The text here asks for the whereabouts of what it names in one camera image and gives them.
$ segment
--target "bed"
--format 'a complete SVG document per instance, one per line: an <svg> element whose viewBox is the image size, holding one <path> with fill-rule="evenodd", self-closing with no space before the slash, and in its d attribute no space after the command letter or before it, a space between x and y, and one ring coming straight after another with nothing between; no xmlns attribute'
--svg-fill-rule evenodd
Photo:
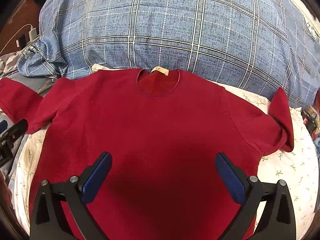
<svg viewBox="0 0 320 240"><path fill-rule="evenodd" d="M282 86L292 107L295 149L291 153L277 151L263 157L258 167L258 177L265 182L275 183L284 179L288 183L296 215L297 239L302 239L314 223L319 183L316 151L300 115L300 107L312 104L320 87L320 59L317 56L320 54L320 26L305 4L301 0L245 0L245 3L238 0L206 0L207 6L223 6L221 10L225 15L233 14L235 19L248 17L246 24L249 22L253 28L239 29L231 17L222 17L221 14L211 15L210 19L201 17L202 10L208 7L202 6L198 0L194 0L198 8L184 3L177 3L174 7L174 4L168 5L164 0L156 0L160 4L159 12L146 0L140 0L144 7L140 9L131 3L125 8L114 7L114 0L102 0L104 6L108 5L108 10L103 10L102 5L95 1L47 0L39 17L41 39L19 59L19 71L26 77L47 76L48 81L61 76L76 79L98 69L143 67L150 70L155 65L169 69L181 66L211 82L218 81L226 90L265 113L268 100L275 89ZM92 6L98 8L97 12L92 10ZM109 21L99 22L101 16ZM128 19L133 19L132 33L129 35L128 26L118 25L119 21L129 22ZM150 24L144 26L142 21L146 19ZM221 40L201 34L195 36L195 32L200 32L197 28L192 29L194 32L183 29L183 25L193 26L194 22L201 23L202 20L202 33L211 33L211 36ZM123 33L117 33L115 27ZM173 39L170 35L177 31L175 27L179 32ZM143 29L152 35L143 34ZM241 40L245 46L238 48L233 43L234 39ZM12 201L17 220L27 233L30 228L29 188L46 129L27 136L16 160ZM263 203L257 211L256 225L262 209Z"/></svg>

